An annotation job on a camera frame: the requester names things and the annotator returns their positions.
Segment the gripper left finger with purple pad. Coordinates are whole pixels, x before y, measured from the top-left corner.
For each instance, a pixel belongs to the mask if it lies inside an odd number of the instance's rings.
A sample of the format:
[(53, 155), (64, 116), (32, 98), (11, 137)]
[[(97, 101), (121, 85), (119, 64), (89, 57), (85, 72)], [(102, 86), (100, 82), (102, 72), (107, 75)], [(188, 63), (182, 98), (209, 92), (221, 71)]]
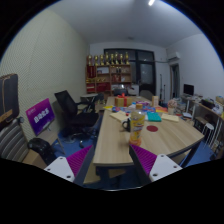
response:
[(90, 145), (68, 157), (59, 156), (45, 171), (82, 186), (93, 156), (94, 148)]

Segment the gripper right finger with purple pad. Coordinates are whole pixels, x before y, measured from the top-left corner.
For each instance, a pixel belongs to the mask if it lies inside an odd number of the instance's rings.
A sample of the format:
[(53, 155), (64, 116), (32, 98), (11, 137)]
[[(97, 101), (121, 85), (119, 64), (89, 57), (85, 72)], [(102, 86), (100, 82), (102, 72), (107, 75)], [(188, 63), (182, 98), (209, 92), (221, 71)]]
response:
[(130, 144), (129, 154), (142, 185), (147, 185), (181, 170), (181, 167), (165, 154), (155, 155), (140, 146)]

